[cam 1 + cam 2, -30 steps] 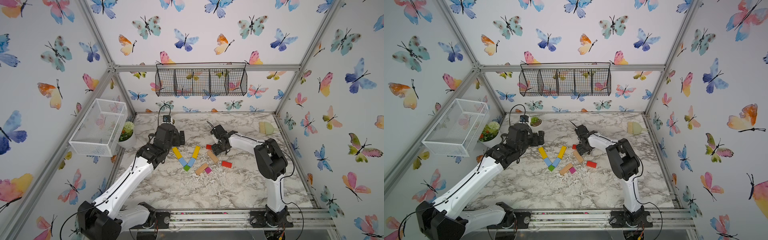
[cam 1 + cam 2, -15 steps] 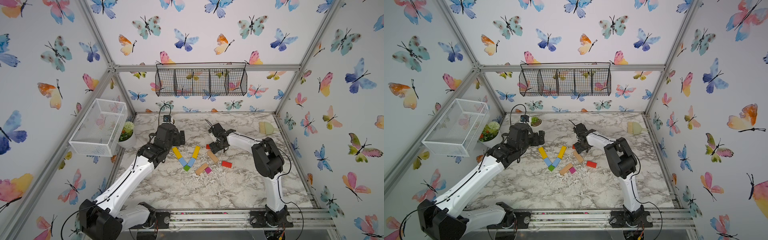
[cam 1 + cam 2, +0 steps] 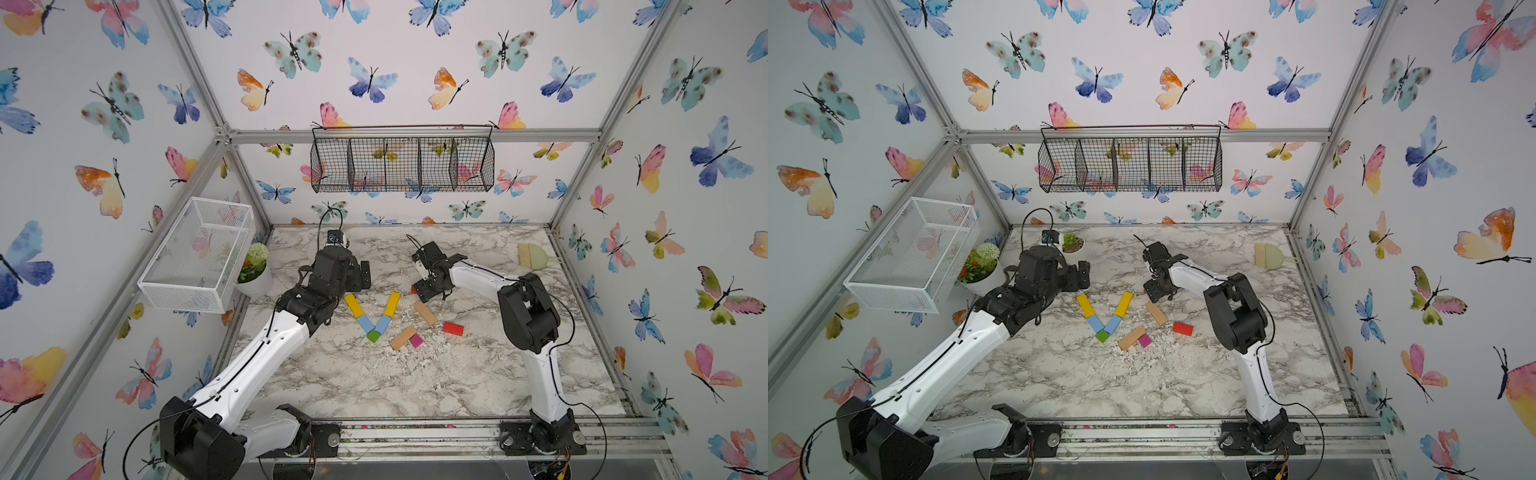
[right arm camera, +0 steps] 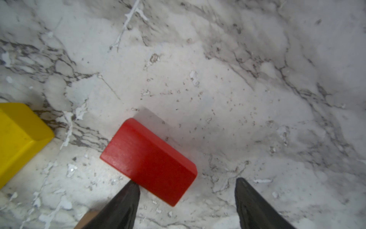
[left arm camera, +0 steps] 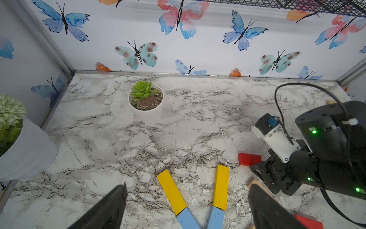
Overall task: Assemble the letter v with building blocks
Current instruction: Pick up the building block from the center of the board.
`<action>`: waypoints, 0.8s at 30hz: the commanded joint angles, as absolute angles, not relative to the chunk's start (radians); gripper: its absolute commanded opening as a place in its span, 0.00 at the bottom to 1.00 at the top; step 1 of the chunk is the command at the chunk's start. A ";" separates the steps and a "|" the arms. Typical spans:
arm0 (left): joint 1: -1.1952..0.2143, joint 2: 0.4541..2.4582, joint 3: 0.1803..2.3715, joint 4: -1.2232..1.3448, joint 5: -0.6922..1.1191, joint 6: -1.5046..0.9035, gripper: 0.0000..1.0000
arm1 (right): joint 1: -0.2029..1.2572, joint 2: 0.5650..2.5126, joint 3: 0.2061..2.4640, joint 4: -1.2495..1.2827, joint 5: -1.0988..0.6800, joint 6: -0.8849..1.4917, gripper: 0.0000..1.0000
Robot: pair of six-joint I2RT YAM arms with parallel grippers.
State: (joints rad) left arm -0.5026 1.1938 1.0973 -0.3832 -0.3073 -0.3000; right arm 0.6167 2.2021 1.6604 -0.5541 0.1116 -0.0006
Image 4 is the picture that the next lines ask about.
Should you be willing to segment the yellow block long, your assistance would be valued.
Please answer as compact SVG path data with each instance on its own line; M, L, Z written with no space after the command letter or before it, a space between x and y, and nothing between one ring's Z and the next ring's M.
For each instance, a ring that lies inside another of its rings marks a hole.
M54 137L27 105L1 103L1 188Z

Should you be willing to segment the red block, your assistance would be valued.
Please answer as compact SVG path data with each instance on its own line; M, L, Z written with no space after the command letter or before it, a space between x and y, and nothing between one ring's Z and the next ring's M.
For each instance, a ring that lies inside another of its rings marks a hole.
M191 160L134 118L121 125L100 158L172 207L198 174Z

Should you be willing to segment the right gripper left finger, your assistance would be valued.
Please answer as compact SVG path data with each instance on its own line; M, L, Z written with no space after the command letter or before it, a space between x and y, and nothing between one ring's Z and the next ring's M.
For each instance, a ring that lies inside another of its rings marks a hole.
M132 180L83 229L132 229L140 200L140 187Z

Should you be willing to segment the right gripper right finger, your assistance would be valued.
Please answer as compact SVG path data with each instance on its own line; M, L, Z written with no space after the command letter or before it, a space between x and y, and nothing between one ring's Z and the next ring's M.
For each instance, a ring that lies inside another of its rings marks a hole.
M242 229L295 229L242 177L234 196Z

